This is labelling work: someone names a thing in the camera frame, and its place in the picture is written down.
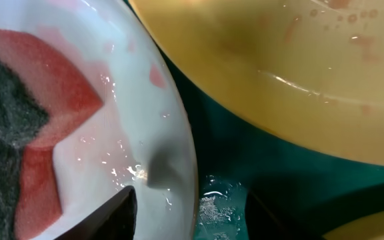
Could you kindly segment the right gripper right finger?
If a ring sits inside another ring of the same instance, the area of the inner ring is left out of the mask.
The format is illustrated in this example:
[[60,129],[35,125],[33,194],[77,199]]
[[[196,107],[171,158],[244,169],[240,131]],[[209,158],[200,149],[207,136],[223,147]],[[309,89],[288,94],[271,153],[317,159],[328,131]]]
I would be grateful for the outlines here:
[[324,240],[270,198],[255,191],[247,194],[245,222],[249,240]]

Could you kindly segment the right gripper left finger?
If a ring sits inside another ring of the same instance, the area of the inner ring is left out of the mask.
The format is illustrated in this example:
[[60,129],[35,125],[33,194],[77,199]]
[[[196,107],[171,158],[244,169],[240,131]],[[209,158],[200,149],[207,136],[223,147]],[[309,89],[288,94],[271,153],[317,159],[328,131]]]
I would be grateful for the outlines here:
[[133,240],[137,197],[126,186],[56,240]]

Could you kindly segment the light blue plate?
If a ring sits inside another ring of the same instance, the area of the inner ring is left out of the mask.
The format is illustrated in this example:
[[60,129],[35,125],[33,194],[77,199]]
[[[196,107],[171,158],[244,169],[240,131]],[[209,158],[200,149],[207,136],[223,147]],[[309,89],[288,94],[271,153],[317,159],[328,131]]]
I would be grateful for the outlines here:
[[0,1],[0,29],[62,53],[103,104],[53,150],[62,214],[31,239],[56,239],[126,186],[133,239],[191,239],[197,164],[183,103],[145,28],[122,1]]

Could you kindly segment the yellow-green plate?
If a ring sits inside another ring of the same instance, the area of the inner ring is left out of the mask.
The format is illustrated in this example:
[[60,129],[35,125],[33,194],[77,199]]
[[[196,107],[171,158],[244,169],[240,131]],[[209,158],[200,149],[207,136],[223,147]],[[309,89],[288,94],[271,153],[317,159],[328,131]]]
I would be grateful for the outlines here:
[[384,211],[344,224],[323,237],[326,240],[384,240]]
[[384,0],[132,0],[172,62],[237,116],[384,165]]

